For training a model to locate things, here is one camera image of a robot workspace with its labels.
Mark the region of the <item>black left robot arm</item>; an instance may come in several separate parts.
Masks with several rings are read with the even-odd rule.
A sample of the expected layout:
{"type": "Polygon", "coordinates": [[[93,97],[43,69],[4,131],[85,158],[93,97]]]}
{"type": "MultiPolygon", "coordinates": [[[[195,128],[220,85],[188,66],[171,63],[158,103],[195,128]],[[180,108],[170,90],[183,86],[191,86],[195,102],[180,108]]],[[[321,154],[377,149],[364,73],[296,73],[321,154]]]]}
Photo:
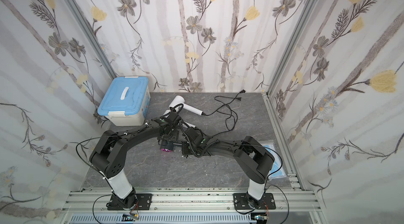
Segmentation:
{"type": "Polygon", "coordinates": [[[132,210],[139,202],[136,190],[124,172],[128,151],[152,138],[170,138],[177,128],[178,123],[157,118],[131,130],[107,130],[98,137],[99,141],[85,164],[101,174],[109,184],[112,195],[106,204],[108,210],[132,210]]]}

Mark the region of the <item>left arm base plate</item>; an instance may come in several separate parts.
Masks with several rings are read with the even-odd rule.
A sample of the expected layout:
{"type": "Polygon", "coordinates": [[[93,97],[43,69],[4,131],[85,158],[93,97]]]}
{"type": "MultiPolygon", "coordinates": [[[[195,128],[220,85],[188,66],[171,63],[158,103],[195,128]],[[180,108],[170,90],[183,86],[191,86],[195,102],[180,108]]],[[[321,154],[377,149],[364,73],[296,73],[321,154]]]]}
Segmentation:
{"type": "Polygon", "coordinates": [[[125,199],[112,194],[110,201],[106,204],[108,210],[150,210],[153,195],[151,193],[129,194],[125,199]]]}

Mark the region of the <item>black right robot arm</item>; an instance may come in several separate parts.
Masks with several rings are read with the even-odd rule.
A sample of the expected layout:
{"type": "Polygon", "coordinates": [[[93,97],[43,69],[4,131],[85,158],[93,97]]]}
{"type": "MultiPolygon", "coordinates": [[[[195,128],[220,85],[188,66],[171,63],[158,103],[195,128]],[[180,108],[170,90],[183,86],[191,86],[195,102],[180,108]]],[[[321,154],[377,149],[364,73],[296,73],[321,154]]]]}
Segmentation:
{"type": "Polygon", "coordinates": [[[224,141],[214,137],[207,137],[201,131],[190,127],[182,129],[185,138],[182,145],[184,156],[193,155],[196,158],[223,156],[234,159],[249,178],[246,200],[250,209],[258,209],[265,201],[266,185],[269,177],[281,170],[280,165],[273,169],[278,155],[273,149],[261,145],[255,138],[246,136],[242,140],[224,141]]]}

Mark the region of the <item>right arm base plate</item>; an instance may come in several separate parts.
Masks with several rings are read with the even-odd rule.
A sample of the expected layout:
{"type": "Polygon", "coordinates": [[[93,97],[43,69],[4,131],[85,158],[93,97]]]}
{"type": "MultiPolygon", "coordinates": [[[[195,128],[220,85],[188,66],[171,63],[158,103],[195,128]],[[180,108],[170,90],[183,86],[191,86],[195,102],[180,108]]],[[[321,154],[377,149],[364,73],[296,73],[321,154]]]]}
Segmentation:
{"type": "Polygon", "coordinates": [[[263,194],[260,200],[250,196],[248,193],[234,193],[233,203],[236,210],[275,210],[276,204],[272,193],[263,194]]]}

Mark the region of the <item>dark grey pink hair dryer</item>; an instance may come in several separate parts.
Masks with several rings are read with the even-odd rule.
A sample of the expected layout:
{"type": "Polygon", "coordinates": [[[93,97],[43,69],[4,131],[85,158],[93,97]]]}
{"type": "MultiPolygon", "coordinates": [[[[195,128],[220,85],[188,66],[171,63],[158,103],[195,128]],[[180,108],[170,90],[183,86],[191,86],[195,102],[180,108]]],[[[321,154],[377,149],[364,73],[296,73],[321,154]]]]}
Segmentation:
{"type": "Polygon", "coordinates": [[[162,140],[160,143],[160,150],[165,152],[173,152],[175,147],[181,147],[182,145],[182,143],[162,140]]]}

